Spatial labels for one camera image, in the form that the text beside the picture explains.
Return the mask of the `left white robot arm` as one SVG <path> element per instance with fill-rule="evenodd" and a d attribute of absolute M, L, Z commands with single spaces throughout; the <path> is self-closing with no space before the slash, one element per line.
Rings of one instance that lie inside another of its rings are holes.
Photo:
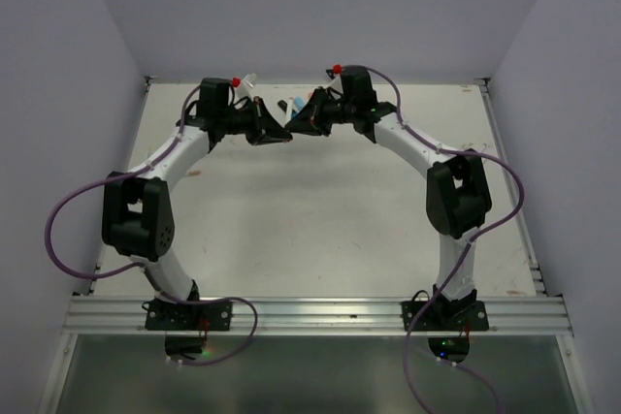
<path fill-rule="evenodd" d="M 176 225 L 171 194 L 190 168 L 225 137 L 253 145 L 288 143 L 291 134 L 253 95 L 255 75 L 205 78 L 186 97 L 171 138 L 127 174 L 111 174 L 104 189 L 102 239 L 147 277 L 167 316 L 180 329 L 202 316 L 195 281 L 173 250 Z"/>

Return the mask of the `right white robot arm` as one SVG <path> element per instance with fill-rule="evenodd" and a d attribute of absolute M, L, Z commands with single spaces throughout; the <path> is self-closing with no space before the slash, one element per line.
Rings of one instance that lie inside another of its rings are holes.
<path fill-rule="evenodd" d="M 463 299 L 474 293 L 472 239 L 485 222 L 492 201 L 483 164 L 476 152 L 443 148 L 429 136 L 414 133 L 398 107 L 381 102 L 364 66 L 336 65 L 330 81 L 317 87 L 285 124 L 295 134 L 324 136 L 337 124 L 398 155 L 426 182 L 426 215 L 440 236 L 440 268 L 435 284 L 443 299 L 432 306 L 438 326 L 454 329 L 467 317 Z"/>

